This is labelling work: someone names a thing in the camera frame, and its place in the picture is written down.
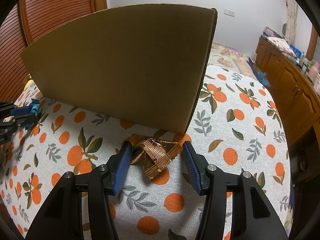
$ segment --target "electrical outlet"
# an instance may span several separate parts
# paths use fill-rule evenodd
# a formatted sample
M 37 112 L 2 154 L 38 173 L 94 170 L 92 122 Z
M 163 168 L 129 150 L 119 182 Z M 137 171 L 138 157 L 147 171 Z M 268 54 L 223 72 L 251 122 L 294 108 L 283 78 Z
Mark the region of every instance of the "electrical outlet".
M 230 11 L 229 15 L 232 16 L 232 17 L 235 17 L 236 13 L 234 11 Z
M 236 13 L 234 11 L 230 11 L 230 10 L 227 10 L 227 9 L 224 10 L 224 14 L 232 16 L 232 17 L 235 17 L 235 15 L 236 15 Z

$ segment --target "crumpled copper tape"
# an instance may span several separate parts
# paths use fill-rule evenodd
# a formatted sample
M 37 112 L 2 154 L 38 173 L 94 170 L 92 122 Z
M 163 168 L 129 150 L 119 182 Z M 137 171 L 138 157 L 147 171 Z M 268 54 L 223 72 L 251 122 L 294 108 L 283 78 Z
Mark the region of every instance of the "crumpled copper tape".
M 147 136 L 133 134 L 129 140 L 133 146 L 131 164 L 143 160 L 143 171 L 150 179 L 170 164 L 182 150 L 179 143 Z
M 149 155 L 151 160 L 155 163 L 155 165 L 157 165 L 157 167 L 161 170 L 163 170 L 164 167 L 171 162 L 164 148 L 160 143 L 156 142 L 156 139 L 154 138 L 148 138 L 146 140 L 140 141 L 136 147 L 142 147 L 144 151 Z

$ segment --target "metal screw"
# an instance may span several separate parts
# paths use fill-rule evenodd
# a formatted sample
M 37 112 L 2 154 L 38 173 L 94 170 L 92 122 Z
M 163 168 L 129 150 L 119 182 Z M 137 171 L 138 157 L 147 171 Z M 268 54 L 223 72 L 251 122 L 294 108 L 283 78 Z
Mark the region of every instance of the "metal screw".
M 217 166 L 213 164 L 209 164 L 207 168 L 209 171 L 215 171 L 217 169 Z
M 105 171 L 107 168 L 108 168 L 108 166 L 107 166 L 106 164 L 101 164 L 101 165 L 98 167 L 98 169 L 99 169 L 100 171 Z
M 72 172 L 71 171 L 67 171 L 65 174 L 63 174 L 63 177 L 65 177 L 65 178 L 70 178 L 71 176 L 72 176 Z
M 242 173 L 242 175 L 243 175 L 245 178 L 250 178 L 250 177 L 251 177 L 251 173 L 248 172 L 248 171 L 244 171 L 244 172 Z

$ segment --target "box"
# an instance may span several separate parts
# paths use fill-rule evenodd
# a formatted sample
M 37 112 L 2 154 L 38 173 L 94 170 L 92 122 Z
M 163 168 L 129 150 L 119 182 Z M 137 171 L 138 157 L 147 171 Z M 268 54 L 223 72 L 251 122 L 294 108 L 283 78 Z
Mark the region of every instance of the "box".
M 49 32 L 20 56 L 46 97 L 184 133 L 216 22 L 216 9 L 188 5 L 111 8 Z

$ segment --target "wooden louvered door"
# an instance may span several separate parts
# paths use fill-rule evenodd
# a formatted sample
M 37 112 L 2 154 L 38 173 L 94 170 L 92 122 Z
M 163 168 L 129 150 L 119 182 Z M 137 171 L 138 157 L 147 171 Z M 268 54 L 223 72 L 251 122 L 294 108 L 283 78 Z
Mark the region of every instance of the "wooden louvered door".
M 15 100 L 27 75 L 20 52 L 51 30 L 107 8 L 106 0 L 20 0 L 0 27 L 0 101 Z
M 28 74 L 19 56 L 26 48 L 19 8 L 14 6 L 0 27 L 0 101 L 15 100 Z

